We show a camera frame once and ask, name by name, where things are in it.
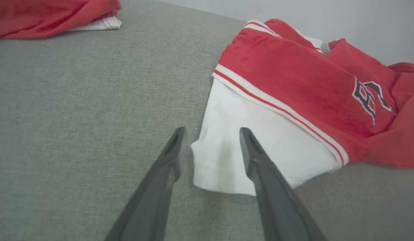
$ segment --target white fabric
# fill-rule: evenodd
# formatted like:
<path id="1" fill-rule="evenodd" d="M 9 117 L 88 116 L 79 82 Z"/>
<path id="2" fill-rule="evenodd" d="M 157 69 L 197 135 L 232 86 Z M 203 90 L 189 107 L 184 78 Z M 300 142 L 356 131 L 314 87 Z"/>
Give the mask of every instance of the white fabric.
<path id="1" fill-rule="evenodd" d="M 267 104 L 263 101 L 260 101 L 257 98 L 254 98 L 253 96 L 243 91 L 240 87 L 237 87 L 236 85 L 232 84 L 230 81 L 227 81 L 226 78 L 224 78 L 222 75 L 219 75 L 218 73 L 222 73 L 224 76 L 227 76 L 227 78 L 230 78 L 231 80 L 233 80 L 237 85 L 249 91 L 252 95 L 257 96 L 260 99 L 267 101 L 270 104 Z M 329 135 L 324 133 L 322 130 L 317 128 L 307 119 L 305 119 L 295 110 L 293 110 L 290 106 L 286 105 L 286 103 L 283 103 L 279 99 L 276 99 L 268 95 L 267 93 L 263 92 L 262 90 L 258 89 L 256 86 L 251 84 L 249 81 L 247 81 L 242 76 L 238 75 L 237 73 L 233 72 L 232 70 L 228 69 L 227 67 L 221 64 L 218 64 L 216 66 L 216 69 L 214 73 L 212 74 L 212 76 L 216 80 L 220 81 L 222 84 L 226 85 L 230 89 L 237 92 L 240 96 L 262 107 L 265 107 L 268 110 L 271 110 L 277 114 L 280 114 L 286 117 L 292 123 L 296 124 L 303 130 L 305 130 L 308 134 L 310 134 L 311 136 L 314 136 L 315 139 L 317 139 L 320 143 L 326 146 L 326 148 L 331 152 L 331 154 L 334 156 L 335 160 L 337 161 L 339 165 L 338 168 L 348 163 L 348 155 L 346 154 L 343 147 L 339 143 L 337 143 L 336 140 L 332 139 L 332 137 L 330 137 Z"/>
<path id="2" fill-rule="evenodd" d="M 311 41 L 320 48 L 322 42 Z M 255 195 L 245 174 L 239 129 L 252 130 L 291 187 L 338 168 L 330 151 L 305 130 L 214 79 L 194 153 L 194 184 L 202 189 Z"/>
<path id="3" fill-rule="evenodd" d="M 83 26 L 77 26 L 68 31 L 82 31 L 82 30 L 111 30 L 111 29 L 120 29 L 122 22 L 118 20 L 115 16 L 102 18 L 100 20 L 88 23 Z"/>

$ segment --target white stripe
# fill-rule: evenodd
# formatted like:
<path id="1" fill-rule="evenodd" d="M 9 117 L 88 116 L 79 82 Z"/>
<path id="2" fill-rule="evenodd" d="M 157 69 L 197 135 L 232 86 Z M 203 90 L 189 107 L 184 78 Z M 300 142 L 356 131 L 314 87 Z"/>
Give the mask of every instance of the white stripe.
<path id="1" fill-rule="evenodd" d="M 261 23 L 261 22 L 259 22 L 259 21 L 257 21 L 257 20 L 250 20 L 250 21 L 248 21 L 247 23 L 246 23 L 246 25 L 248 26 L 248 25 L 250 25 L 250 23 L 258 23 L 258 24 L 261 24 L 266 30 L 268 30 L 268 31 L 270 31 L 269 33 L 270 34 L 272 34 L 272 35 L 277 35 L 278 37 L 280 37 L 281 38 L 281 36 L 278 34 L 278 33 L 276 33 L 276 32 L 274 32 L 274 30 L 272 30 L 270 27 L 268 27 L 266 24 L 264 24 L 264 23 Z M 299 32 L 297 29 L 295 29 L 294 27 L 292 27 L 292 26 L 290 26 L 292 29 L 294 29 L 302 38 L 305 38 L 306 40 L 308 40 L 313 46 L 314 46 L 314 48 L 316 48 L 316 50 L 317 51 L 319 51 L 320 53 L 323 53 L 323 51 L 320 49 L 321 48 L 321 45 L 323 44 L 323 41 L 321 41 L 320 39 L 316 39 L 316 38 L 310 38 L 310 37 L 305 37 L 305 36 L 303 36 L 302 35 L 302 33 L 301 32 Z"/>
<path id="2" fill-rule="evenodd" d="M 240 90 L 238 87 L 234 86 L 229 81 L 227 81 L 226 79 L 222 78 L 220 75 L 217 75 L 216 73 L 213 73 L 213 77 L 214 78 L 218 79 L 223 84 L 225 84 L 228 87 L 232 88 L 233 90 L 237 91 L 238 93 L 240 93 L 245 98 L 247 98 L 247 99 L 249 99 L 249 100 L 251 100 L 253 102 L 256 102 L 257 104 L 262 105 L 263 107 L 266 107 L 266 108 L 268 108 L 268 109 L 270 109 L 272 111 L 275 111 L 275 112 L 277 112 L 277 113 L 279 113 L 279 114 L 281 114 L 283 116 L 286 116 L 288 119 L 290 119 L 295 124 L 299 125 L 305 131 L 307 131 L 312 136 L 314 136 L 317 140 L 319 140 L 321 143 L 323 143 L 323 145 L 325 145 L 329 149 L 329 151 L 334 155 L 334 157 L 335 157 L 336 160 L 339 160 L 338 161 L 338 168 L 340 168 L 342 166 L 340 155 L 337 153 L 337 151 L 330 144 L 328 144 L 327 142 L 325 142 L 325 140 L 323 140 L 321 137 L 323 137 L 329 143 L 331 143 L 333 146 L 336 147 L 336 149 L 340 152 L 340 154 L 343 157 L 343 164 L 344 165 L 346 163 L 348 163 L 348 154 L 342 148 L 342 146 L 339 143 L 337 143 L 337 141 L 335 141 L 334 139 L 332 139 L 332 137 L 330 137 L 329 135 L 327 135 L 326 133 L 324 133 L 322 130 L 320 130 L 319 128 L 317 128 L 315 125 L 313 125 L 307 119 L 303 118 L 303 116 L 301 116 L 300 114 L 298 114 L 291 107 L 289 107 L 288 105 L 284 104 L 280 100 L 278 100 L 278 99 L 276 99 L 276 98 L 268 95 L 267 93 L 263 92 L 262 90 L 259 90 L 253 84 L 251 84 L 250 82 L 248 82 L 246 79 L 244 79 L 243 77 L 239 76 L 237 73 L 233 72 L 232 70 L 228 69 L 227 67 L 224 67 L 221 64 L 218 64 L 217 65 L 216 70 L 218 70 L 219 72 L 223 73 L 224 75 L 227 75 L 229 78 L 231 78 L 237 84 L 241 85 L 244 89 L 246 89 L 247 91 L 249 91 L 253 95 L 255 95 L 255 96 L 257 96 L 257 97 L 259 97 L 259 98 L 261 98 L 261 99 L 263 99 L 263 100 L 265 100 L 265 101 L 267 101 L 267 102 L 269 102 L 269 103 L 271 103 L 273 105 L 276 105 L 276 106 L 282 108 L 283 110 L 287 111 L 291 115 L 293 115 L 294 118 L 291 117 L 290 115 L 286 114 L 285 112 L 280 111 L 277 108 L 274 108 L 274 107 L 272 107 L 270 105 L 267 105 L 267 104 L 265 104 L 265 103 L 257 100 L 256 98 L 253 98 L 253 97 L 247 95 L 242 90 Z M 297 121 L 295 118 L 298 119 L 299 121 L 303 122 L 304 124 L 308 125 L 312 130 L 314 130 L 318 134 L 316 134 L 315 132 L 311 131 L 305 125 L 303 125 L 299 121 Z"/>
<path id="3" fill-rule="evenodd" d="M 260 31 L 260 32 L 266 32 L 266 33 L 269 33 L 269 34 L 271 34 L 271 35 L 273 35 L 274 37 L 279 37 L 279 38 L 281 38 L 279 35 L 277 35 L 277 34 L 274 34 L 273 32 L 271 32 L 271 31 L 269 31 L 268 29 L 265 29 L 265 28 L 263 28 L 263 27 L 261 27 L 261 26 L 257 26 L 256 24 L 247 24 L 246 26 L 244 26 L 244 28 L 243 29 L 245 29 L 245 28 L 251 28 L 251 29 L 254 29 L 254 30 L 257 30 L 257 31 Z"/>
<path id="4" fill-rule="evenodd" d="M 259 24 L 259 25 L 261 25 L 264 29 L 266 29 L 266 30 L 268 30 L 271 34 L 273 34 L 273 35 L 275 35 L 275 36 L 277 36 L 277 37 L 279 37 L 279 38 L 281 38 L 281 36 L 279 35 L 279 34 L 277 34 L 276 32 L 274 32 L 272 29 L 270 29 L 266 24 L 264 24 L 264 23 L 262 23 L 262 22 L 259 22 L 259 21 L 257 21 L 257 20 L 250 20 L 250 21 L 248 21 L 247 23 L 246 23 L 246 25 L 250 25 L 250 23 L 257 23 L 257 24 Z"/>

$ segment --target folded shirt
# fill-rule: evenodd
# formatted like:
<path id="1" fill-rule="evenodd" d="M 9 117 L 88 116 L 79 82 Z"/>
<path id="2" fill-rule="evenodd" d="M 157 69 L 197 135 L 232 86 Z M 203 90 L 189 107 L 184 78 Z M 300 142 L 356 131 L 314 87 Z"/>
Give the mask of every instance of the folded shirt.
<path id="1" fill-rule="evenodd" d="M 244 26 L 213 73 L 195 185 L 254 195 L 240 127 L 293 187 L 348 162 L 414 167 L 414 65 L 386 67 L 344 39 L 328 55 L 319 44 L 277 19 Z"/>
<path id="2" fill-rule="evenodd" d="M 118 9 L 120 0 L 0 1 L 0 38 L 44 38 L 98 20 L 114 28 L 107 20 Z"/>
<path id="3" fill-rule="evenodd" d="M 85 24 L 83 26 L 71 28 L 68 31 L 112 30 L 120 29 L 121 25 L 122 22 L 113 16 L 92 21 L 91 23 Z"/>

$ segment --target gray couch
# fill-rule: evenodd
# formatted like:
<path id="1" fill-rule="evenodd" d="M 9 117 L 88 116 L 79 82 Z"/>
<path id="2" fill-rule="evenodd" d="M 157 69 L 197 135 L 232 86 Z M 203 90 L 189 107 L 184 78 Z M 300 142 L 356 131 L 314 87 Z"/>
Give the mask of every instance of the gray couch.
<path id="1" fill-rule="evenodd" d="M 0 39 L 0 241 L 102 240 L 173 130 L 197 138 L 243 23 L 163 3 L 118 17 L 116 31 Z M 189 163 L 166 240 L 263 240 L 254 197 L 191 175 Z M 350 164 L 296 192 L 331 241 L 414 241 L 414 169 Z"/>

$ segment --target white wall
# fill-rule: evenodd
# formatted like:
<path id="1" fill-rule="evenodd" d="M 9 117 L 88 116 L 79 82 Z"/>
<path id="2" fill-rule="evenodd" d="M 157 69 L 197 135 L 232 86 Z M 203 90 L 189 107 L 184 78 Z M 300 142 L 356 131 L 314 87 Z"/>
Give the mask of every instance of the white wall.
<path id="1" fill-rule="evenodd" d="M 280 18 L 324 42 L 347 41 L 384 64 L 414 63 L 414 0 L 159 0 L 240 20 Z"/>

